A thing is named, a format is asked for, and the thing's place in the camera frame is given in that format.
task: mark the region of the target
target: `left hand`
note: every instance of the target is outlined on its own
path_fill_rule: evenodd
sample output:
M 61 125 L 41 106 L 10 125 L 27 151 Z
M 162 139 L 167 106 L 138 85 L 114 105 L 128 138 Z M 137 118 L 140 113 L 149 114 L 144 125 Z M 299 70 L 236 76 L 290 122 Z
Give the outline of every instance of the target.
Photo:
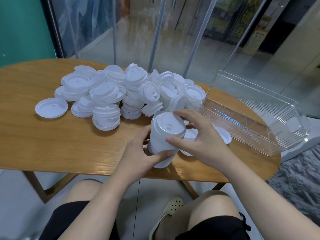
M 147 156 L 143 149 L 143 142 L 151 131 L 151 125 L 144 127 L 136 137 L 127 143 L 122 158 L 114 171 L 128 186 L 142 179 L 143 176 L 156 164 L 174 155 L 172 150 L 159 152 Z

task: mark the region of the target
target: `forearm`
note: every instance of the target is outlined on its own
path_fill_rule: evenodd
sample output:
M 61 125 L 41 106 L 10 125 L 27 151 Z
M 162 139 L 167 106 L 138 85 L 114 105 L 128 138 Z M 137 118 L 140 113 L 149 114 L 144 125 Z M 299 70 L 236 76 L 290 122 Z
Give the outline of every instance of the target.
M 88 203 L 59 240 L 109 239 L 119 207 L 128 185 L 117 178 L 110 178 Z
M 264 239 L 319 239 L 320 228 L 274 191 L 234 154 L 220 171 L 227 177 Z

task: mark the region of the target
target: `gray rug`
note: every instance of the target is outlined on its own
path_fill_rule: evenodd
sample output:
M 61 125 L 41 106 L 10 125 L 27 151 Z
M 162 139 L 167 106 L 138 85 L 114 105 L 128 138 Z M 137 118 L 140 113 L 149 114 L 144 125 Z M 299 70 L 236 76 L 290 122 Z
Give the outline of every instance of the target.
M 283 162 L 267 183 L 320 226 L 320 143 Z

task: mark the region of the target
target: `hand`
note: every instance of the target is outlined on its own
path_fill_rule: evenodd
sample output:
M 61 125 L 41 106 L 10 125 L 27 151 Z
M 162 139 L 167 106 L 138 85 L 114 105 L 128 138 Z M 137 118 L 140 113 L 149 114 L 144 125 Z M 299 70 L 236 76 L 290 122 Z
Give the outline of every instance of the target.
M 222 140 L 214 126 L 207 121 L 201 114 L 192 109 L 183 109 L 173 112 L 175 115 L 183 117 L 194 124 L 198 130 L 195 141 L 186 141 L 178 137 L 168 137 L 166 141 L 176 148 L 182 149 L 195 156 L 205 165 L 219 170 L 225 158 L 228 158 L 231 150 Z
M 144 127 L 136 137 L 127 143 L 122 158 L 114 172 L 128 186 L 140 180 L 153 166 L 174 155 L 172 150 L 159 152 L 147 156 L 143 149 L 143 142 L 151 131 L 151 125 Z

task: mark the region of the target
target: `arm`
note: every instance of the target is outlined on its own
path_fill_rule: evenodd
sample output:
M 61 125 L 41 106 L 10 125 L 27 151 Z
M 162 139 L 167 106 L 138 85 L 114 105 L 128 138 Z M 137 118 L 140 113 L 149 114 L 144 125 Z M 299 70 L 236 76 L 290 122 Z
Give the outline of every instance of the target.
M 167 142 L 223 173 L 266 240 L 320 238 L 320 228 L 237 158 L 210 122 L 194 110 L 174 113 L 193 123 L 198 136 L 194 142 L 177 137 Z
M 147 156 L 142 146 L 150 130 L 151 125 L 146 126 L 128 142 L 113 175 L 102 185 L 58 240 L 109 239 L 119 203 L 127 189 L 140 180 L 154 165 L 174 154 L 173 151 L 168 150 Z

